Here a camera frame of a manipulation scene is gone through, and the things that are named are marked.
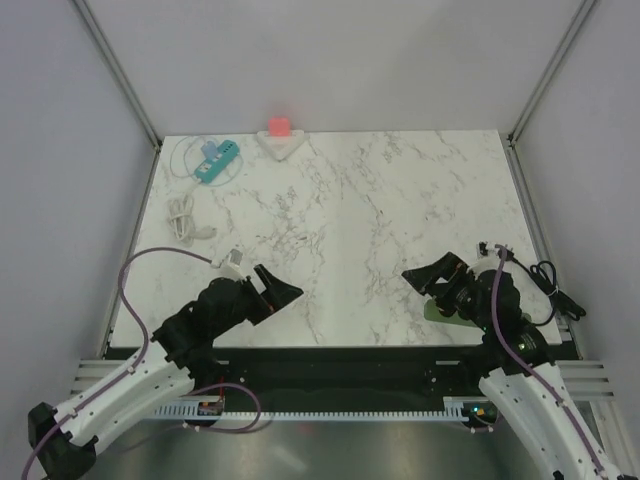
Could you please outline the light blue plug adapter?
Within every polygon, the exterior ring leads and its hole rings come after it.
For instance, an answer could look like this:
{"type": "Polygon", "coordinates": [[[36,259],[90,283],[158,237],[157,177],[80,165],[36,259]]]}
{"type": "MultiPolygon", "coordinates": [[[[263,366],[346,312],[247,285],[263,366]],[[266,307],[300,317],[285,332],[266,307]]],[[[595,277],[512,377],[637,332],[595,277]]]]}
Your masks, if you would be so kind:
{"type": "Polygon", "coordinates": [[[212,159],[218,155],[218,147],[214,141],[207,141],[201,146],[201,152],[205,158],[212,159]]]}

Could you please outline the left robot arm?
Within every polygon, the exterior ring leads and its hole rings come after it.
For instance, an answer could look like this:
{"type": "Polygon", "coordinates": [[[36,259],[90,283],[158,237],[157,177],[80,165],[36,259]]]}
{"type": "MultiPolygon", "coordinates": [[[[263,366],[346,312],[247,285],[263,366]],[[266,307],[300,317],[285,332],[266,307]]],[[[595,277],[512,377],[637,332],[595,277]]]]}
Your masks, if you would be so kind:
{"type": "Polygon", "coordinates": [[[248,321],[257,325],[302,296],[301,288],[254,269],[264,289],[231,272],[214,278],[154,332],[122,365],[56,406],[28,414],[31,462],[50,479],[79,479],[127,428],[180,396],[227,388],[214,340],[248,321]]]}

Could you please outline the white triangular socket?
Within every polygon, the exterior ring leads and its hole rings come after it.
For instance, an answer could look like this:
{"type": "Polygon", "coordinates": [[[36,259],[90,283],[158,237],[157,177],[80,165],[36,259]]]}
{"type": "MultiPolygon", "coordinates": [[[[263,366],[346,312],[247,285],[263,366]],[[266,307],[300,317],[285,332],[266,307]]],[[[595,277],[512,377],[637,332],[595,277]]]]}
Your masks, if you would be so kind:
{"type": "Polygon", "coordinates": [[[257,143],[276,161],[286,160],[306,140],[307,135],[303,130],[292,130],[288,136],[273,136],[268,131],[256,134],[257,143]]]}

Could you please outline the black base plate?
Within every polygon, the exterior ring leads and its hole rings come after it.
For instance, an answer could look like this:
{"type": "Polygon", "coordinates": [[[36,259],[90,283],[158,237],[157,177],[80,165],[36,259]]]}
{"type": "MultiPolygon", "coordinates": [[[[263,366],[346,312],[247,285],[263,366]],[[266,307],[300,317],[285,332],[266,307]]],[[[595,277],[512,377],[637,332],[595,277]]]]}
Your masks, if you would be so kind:
{"type": "Polygon", "coordinates": [[[197,388],[244,380],[255,394],[278,390],[424,392],[477,388],[480,376],[501,359],[472,347],[212,347],[187,364],[197,388]]]}

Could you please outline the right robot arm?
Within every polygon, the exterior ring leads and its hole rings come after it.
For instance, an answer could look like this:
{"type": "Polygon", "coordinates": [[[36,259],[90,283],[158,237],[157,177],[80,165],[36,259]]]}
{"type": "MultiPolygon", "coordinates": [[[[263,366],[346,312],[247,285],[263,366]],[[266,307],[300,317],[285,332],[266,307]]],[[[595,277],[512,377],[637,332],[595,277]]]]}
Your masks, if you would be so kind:
{"type": "Polygon", "coordinates": [[[624,479],[587,426],[549,352],[544,335],[525,317],[521,294],[505,264],[476,273],[448,252],[430,265],[402,272],[445,316],[459,315],[482,341],[458,368],[467,392],[482,393],[498,410],[545,479],[624,479]]]}

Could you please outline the red plug adapter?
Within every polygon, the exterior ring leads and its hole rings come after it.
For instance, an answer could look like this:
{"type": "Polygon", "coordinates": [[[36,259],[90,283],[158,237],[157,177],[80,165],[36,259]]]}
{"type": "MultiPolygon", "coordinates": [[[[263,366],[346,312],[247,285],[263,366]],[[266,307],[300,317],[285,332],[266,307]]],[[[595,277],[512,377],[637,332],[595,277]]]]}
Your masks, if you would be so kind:
{"type": "Polygon", "coordinates": [[[291,135],[291,122],[286,116],[273,116],[268,121],[268,134],[271,137],[288,137],[291,135]]]}

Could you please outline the green power strip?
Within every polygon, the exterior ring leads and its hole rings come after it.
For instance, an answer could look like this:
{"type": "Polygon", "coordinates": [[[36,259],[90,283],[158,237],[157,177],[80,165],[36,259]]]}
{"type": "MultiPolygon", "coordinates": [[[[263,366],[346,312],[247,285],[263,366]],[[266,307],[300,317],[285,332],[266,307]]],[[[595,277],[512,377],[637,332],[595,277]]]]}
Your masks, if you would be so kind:
{"type": "MultiPolygon", "coordinates": [[[[498,324],[503,334],[532,325],[531,318],[519,307],[498,304],[498,324]]],[[[490,302],[480,305],[465,306],[462,309],[444,311],[440,309],[434,299],[429,299],[424,305],[424,318],[430,322],[438,322],[449,325],[473,327],[484,333],[494,330],[493,316],[490,302]]]]}

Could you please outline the teal power strip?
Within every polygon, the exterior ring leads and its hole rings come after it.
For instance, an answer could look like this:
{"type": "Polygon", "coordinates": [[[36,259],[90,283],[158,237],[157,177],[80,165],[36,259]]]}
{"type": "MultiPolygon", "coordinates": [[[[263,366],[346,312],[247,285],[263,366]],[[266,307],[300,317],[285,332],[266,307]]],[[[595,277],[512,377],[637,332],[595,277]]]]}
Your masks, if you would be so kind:
{"type": "Polygon", "coordinates": [[[231,140],[222,141],[215,158],[204,160],[194,170],[194,178],[202,184],[211,184],[239,155],[238,145],[231,140]]]}

